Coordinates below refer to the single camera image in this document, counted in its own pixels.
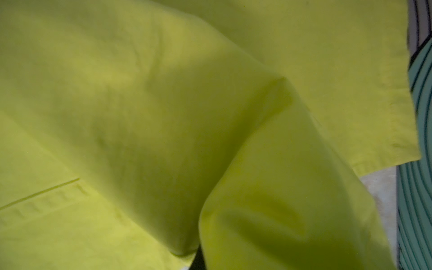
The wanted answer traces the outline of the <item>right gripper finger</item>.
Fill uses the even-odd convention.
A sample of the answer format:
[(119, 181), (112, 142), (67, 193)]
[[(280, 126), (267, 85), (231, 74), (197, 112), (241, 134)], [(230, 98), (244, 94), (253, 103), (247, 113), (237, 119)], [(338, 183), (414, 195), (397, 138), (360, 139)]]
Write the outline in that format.
[(201, 246), (199, 246), (189, 270), (207, 270)]

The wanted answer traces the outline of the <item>yellow-green long pants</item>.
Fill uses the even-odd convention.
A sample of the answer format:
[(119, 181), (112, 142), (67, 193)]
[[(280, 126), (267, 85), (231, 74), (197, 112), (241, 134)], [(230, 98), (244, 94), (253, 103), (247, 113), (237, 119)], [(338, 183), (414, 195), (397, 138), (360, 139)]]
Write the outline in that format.
[(406, 1), (2, 1), (1, 268), (393, 270)]

